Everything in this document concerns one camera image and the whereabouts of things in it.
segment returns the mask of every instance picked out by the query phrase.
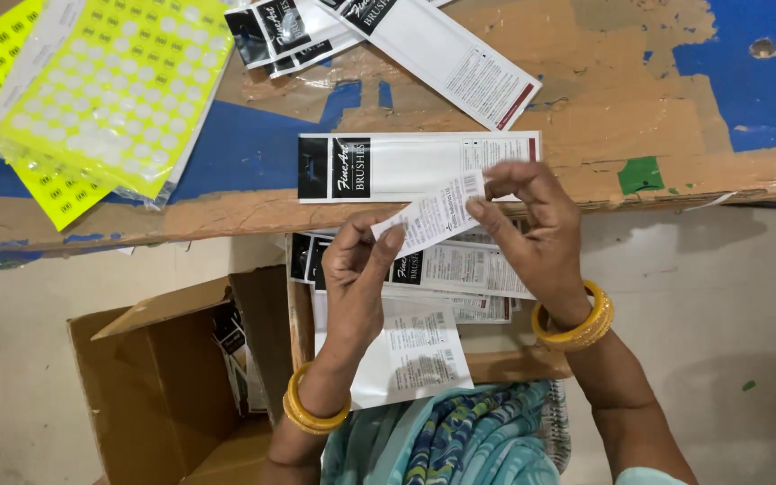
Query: green tape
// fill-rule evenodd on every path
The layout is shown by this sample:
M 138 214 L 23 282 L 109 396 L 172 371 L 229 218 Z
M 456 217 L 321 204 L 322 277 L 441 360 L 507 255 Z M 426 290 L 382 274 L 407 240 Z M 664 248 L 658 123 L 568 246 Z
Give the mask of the green tape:
M 661 177 L 661 169 L 657 165 L 657 157 L 654 156 L 628 160 L 618 173 L 618 182 L 622 186 L 624 195 L 640 191 L 657 191 L 666 187 Z

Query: white floor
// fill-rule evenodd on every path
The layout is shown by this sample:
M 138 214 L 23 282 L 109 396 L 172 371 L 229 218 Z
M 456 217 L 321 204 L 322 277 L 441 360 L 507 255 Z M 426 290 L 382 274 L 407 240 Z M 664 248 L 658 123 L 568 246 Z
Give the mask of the white floor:
M 585 276 L 613 297 L 615 328 L 700 481 L 776 483 L 776 212 L 598 214 L 584 237 Z M 236 237 L 0 271 L 0 485 L 91 485 L 102 474 L 67 318 L 281 259 L 266 237 Z M 588 404 L 573 381 L 568 390 L 564 483 L 610 483 Z

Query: hand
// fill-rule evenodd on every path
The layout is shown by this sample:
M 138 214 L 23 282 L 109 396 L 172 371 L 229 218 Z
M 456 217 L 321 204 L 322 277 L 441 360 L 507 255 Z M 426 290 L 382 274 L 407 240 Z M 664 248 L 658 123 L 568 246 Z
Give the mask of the hand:
M 382 331 L 382 283 L 406 235 L 398 225 L 374 242 L 370 226 L 392 215 L 392 211 L 351 215 L 322 255 L 329 321 L 320 355 L 327 350 L 327 356 L 340 362 L 357 363 Z
M 520 280 L 563 330 L 591 313 L 579 272 L 579 209 L 543 163 L 508 161 L 484 170 L 487 200 L 514 194 L 529 211 L 531 230 L 523 235 L 492 202 L 470 200 L 470 215 L 502 249 Z

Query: woman's left hand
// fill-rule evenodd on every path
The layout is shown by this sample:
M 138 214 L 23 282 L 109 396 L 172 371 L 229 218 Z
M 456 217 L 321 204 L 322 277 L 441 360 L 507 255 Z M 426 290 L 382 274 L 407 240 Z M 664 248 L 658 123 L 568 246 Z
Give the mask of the woman's left hand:
M 382 283 L 403 246 L 403 226 L 394 226 L 373 240 L 370 226 L 394 211 L 357 212 L 340 227 L 322 255 L 328 290 L 328 336 L 320 355 L 339 362 L 357 362 L 379 336 L 384 323 Z

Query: red stripe on card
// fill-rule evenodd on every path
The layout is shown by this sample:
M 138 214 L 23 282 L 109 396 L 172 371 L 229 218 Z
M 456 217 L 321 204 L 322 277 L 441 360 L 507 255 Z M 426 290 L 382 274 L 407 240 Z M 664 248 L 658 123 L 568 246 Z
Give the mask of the red stripe on card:
M 520 104 L 523 103 L 523 99 L 525 99 L 526 96 L 529 95 L 529 93 L 532 93 L 532 84 L 526 84 L 526 89 L 524 89 L 523 92 L 520 93 L 520 97 L 516 99 L 514 104 L 511 106 L 511 109 L 508 110 L 504 118 L 502 118 L 502 120 L 498 122 L 498 125 L 496 126 L 497 129 L 501 130 L 504 128 L 506 124 L 508 124 L 508 120 L 511 119 L 511 116 L 514 116 L 514 113 L 516 113 L 516 109 L 520 107 Z

